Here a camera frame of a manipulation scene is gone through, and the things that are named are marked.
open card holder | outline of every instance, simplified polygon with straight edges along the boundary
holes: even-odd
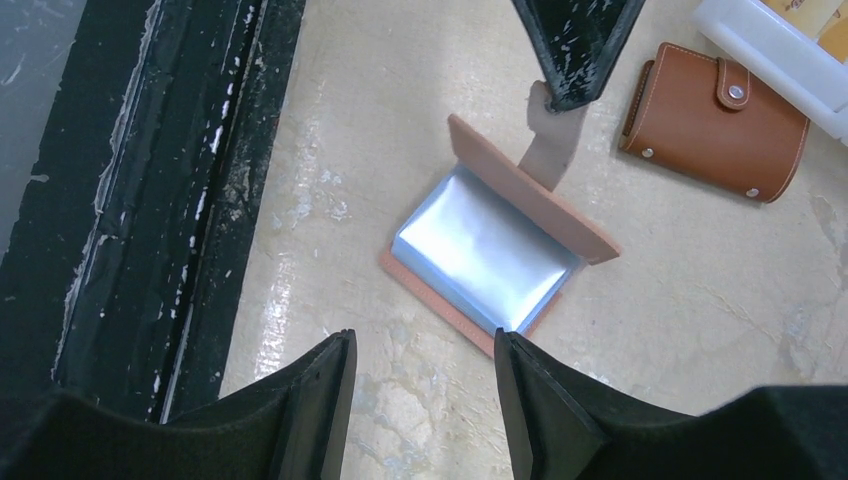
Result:
[[[619,255],[572,205],[459,117],[457,166],[380,255],[380,265],[489,356],[497,328],[529,336],[582,268]]]

tan leather flap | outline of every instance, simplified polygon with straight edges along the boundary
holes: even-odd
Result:
[[[718,58],[718,101],[731,110],[740,111],[748,105],[751,93],[751,72],[733,60]]]
[[[618,244],[562,198],[519,170],[500,150],[456,115],[448,118],[453,151],[483,183],[557,242],[590,265],[620,255]]]

beige table surface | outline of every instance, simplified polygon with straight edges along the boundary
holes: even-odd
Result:
[[[622,244],[533,340],[643,400],[698,414],[763,383],[848,378],[848,149],[817,128],[758,207],[615,148],[662,41],[717,50],[697,0],[648,1],[556,190]],[[222,394],[353,328],[343,478],[512,478],[491,360],[377,255],[455,158],[456,112],[516,160],[541,78],[507,0],[309,0]]]

rivet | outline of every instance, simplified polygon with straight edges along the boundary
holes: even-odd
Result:
[[[745,89],[739,85],[731,85],[730,88],[727,89],[727,93],[729,93],[730,98],[734,100],[740,100],[745,97]]]

brown leather wallet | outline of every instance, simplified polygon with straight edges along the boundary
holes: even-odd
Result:
[[[663,43],[642,69],[619,147],[770,203],[795,175],[808,128],[742,65]]]

